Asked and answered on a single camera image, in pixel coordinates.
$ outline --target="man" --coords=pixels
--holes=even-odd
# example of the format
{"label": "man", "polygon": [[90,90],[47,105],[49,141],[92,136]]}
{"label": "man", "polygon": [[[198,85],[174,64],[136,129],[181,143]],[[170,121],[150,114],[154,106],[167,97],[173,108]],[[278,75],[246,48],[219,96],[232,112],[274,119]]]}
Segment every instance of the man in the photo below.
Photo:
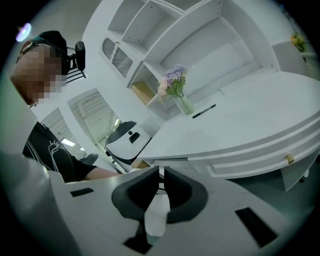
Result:
{"label": "man", "polygon": [[[63,81],[70,69],[66,40],[58,31],[46,31],[24,43],[11,81],[24,101],[32,106]],[[37,122],[23,150],[64,181],[96,180],[117,173],[78,161],[45,125]]]}

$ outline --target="black t-shirt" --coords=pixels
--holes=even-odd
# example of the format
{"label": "black t-shirt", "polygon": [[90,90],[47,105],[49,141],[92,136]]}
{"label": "black t-shirt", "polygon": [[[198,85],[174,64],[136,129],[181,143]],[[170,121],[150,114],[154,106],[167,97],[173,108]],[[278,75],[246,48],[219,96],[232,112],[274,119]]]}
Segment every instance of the black t-shirt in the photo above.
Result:
{"label": "black t-shirt", "polygon": [[37,122],[23,154],[44,165],[48,170],[59,172],[64,182],[81,181],[96,166],[83,163],[71,155],[44,124]]}

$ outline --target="light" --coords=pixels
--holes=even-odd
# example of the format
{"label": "light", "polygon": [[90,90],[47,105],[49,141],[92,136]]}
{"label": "light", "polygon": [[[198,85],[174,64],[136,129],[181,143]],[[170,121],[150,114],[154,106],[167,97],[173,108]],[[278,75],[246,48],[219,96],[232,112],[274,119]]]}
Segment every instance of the light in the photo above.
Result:
{"label": "light", "polygon": [[70,147],[73,147],[75,145],[73,142],[71,142],[71,141],[69,141],[69,140],[67,140],[65,138],[61,142],[63,144],[66,144],[66,145],[70,146]]}
{"label": "light", "polygon": [[19,33],[16,36],[15,40],[17,40],[18,42],[22,42],[29,36],[30,31],[31,31],[30,23],[24,24],[23,28],[19,28]]}

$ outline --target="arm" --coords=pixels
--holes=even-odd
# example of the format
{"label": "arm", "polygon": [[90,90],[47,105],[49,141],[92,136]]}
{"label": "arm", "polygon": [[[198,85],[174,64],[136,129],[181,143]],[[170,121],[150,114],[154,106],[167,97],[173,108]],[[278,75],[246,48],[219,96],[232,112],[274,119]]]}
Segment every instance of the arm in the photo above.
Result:
{"label": "arm", "polygon": [[103,178],[109,178],[113,176],[118,176],[120,175],[119,173],[109,171],[106,169],[102,169],[100,167],[94,168],[92,171],[90,171],[83,180],[89,181],[89,180],[98,180],[98,179],[103,179]]}
{"label": "arm", "polygon": [[73,163],[76,179],[78,181],[98,180],[119,175],[118,173],[115,173],[113,171],[81,162],[71,154],[70,157]]}

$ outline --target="white graphic print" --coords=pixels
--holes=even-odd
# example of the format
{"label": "white graphic print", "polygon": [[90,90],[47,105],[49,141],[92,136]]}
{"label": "white graphic print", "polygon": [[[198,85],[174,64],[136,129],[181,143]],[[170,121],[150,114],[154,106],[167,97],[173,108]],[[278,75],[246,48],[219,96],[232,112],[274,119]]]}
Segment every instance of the white graphic print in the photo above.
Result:
{"label": "white graphic print", "polygon": [[59,170],[58,170],[56,161],[54,159],[54,153],[57,152],[59,149],[63,149],[65,151],[67,151],[65,149],[65,147],[63,145],[61,145],[59,142],[57,142],[55,140],[53,142],[50,141],[50,145],[48,146],[48,150],[49,150],[49,153],[50,153],[50,156],[51,156],[51,159],[52,159],[53,168],[54,168],[54,170],[56,172],[59,172]]}
{"label": "white graphic print", "polygon": [[48,167],[46,164],[44,164],[44,162],[42,162],[40,156],[38,155],[37,151],[35,150],[34,146],[31,144],[31,142],[29,140],[26,141],[26,147],[28,148],[28,150],[30,151],[32,157],[34,160],[37,160],[38,162],[40,162],[43,166],[45,166],[48,170],[51,170],[50,167]]}

